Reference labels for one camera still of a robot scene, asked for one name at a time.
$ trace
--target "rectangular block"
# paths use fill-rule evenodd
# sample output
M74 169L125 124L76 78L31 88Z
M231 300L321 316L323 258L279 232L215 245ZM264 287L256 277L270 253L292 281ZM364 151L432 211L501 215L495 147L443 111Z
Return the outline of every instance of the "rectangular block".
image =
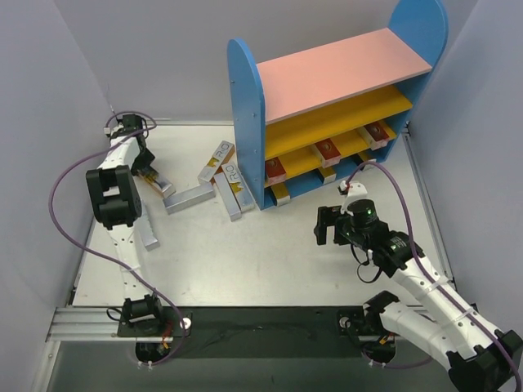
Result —
M288 193L287 187L283 182L280 184L272 185L270 187L270 190L272 191L272 194L275 196L277 207L281 207L284 204L291 202L291 195Z
M314 143L311 148L316 157L321 161L321 167L331 167L340 163L342 160L342 155L330 139Z
M141 201L141 216L136 220L135 225L146 251L150 252L160 246L159 240L154 235L153 227L149 220L149 214L147 213L147 207L143 200Z
M201 184L195 188L188 189L179 194L173 194L163 200L163 205L167 210L167 213L171 215L174 212L185 210L188 207L194 206L195 204L204 202L213 198L214 188L210 182Z
M232 193L232 189L229 186L229 182L226 179L226 175L218 173L214 176L214 182L218 187L221 199L226 205L227 212L229 213L230 221L234 222L242 217L242 212L239 209L239 205L236 202L235 195Z
M267 185L274 185L287 180L287 172L279 158L272 158L265 162L265 177Z
M206 182L211 182L215 174L220 171L221 165L229 162L230 157L235 153L235 145L232 143L222 140L220 145L214 154L209 159L209 162L202 171L198 174L198 182L200 184L205 184Z
M251 196L251 193L245 184L245 180L240 174L236 165L234 163L227 163L223 165L221 169L226 175L226 179L230 184L230 188L235 194L239 208L242 210L242 212L252 210L254 208L253 196Z
M318 172L324 184L328 184L336 180L336 172L331 167L320 167Z
M370 149L381 149L391 139L387 134L388 126L384 122L372 122L358 128L358 133L365 140Z
M371 161L376 162L376 158L373 157L371 154L369 154L367 151L362 151L361 153L357 153L351 156L352 160L355 162L356 165L360 165L363 162ZM367 165L364 166L361 171L372 169L374 166Z
M149 184L150 187L163 198L168 198L177 191L171 181L162 176L151 166L139 170L138 174L141 179Z

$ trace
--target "white wall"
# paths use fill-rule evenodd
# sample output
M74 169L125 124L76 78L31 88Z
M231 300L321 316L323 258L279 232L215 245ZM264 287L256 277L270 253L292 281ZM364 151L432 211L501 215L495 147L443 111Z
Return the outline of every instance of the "white wall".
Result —
M459 291L523 334L523 2L480 0L413 118Z
M56 0L116 109L230 119L226 47L264 61L385 27L397 0Z
M0 385L29 390L51 317L80 253L54 229L47 195L60 171L106 140L108 105L51 0L0 3ZM59 218L85 238L82 171L57 194Z

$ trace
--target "gray block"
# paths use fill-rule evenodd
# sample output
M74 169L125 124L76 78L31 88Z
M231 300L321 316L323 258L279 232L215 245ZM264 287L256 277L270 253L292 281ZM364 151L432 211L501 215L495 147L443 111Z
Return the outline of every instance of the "gray block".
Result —
M223 173L218 173L214 176L214 182L220 191L221 199L226 205L227 212L229 213L230 221L234 222L242 217L242 212L239 209L239 205L236 202L235 195L232 193L232 189L227 182L226 176Z
M163 200L163 205L165 206L167 213L171 215L174 212L185 210L195 204L209 200L214 196L214 188L212 187L212 184L208 182L165 198Z
M141 202L141 216L136 220L135 226L148 252L160 246L160 241L154 235L153 228L150 225L149 214L143 201Z

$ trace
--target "screw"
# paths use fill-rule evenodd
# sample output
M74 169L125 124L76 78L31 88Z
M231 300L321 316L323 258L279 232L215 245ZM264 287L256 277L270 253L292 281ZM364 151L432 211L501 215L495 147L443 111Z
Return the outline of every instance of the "screw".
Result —
M351 326L351 321L347 316L340 318L340 327L349 328Z

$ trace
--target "yellow shelf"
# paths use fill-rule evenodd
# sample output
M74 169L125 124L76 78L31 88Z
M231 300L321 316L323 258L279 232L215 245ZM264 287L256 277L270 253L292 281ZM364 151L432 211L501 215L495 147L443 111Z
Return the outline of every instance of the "yellow shelf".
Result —
M266 127L265 159L281 160L294 150L411 108L397 88L387 86L272 123Z
M356 129L335 136L331 140L344 158L369 148Z
M331 140L344 158L369 148L356 130L347 131L333 137ZM312 152L310 146L281 155L279 156L279 161L287 172L287 180L321 167L321 161Z

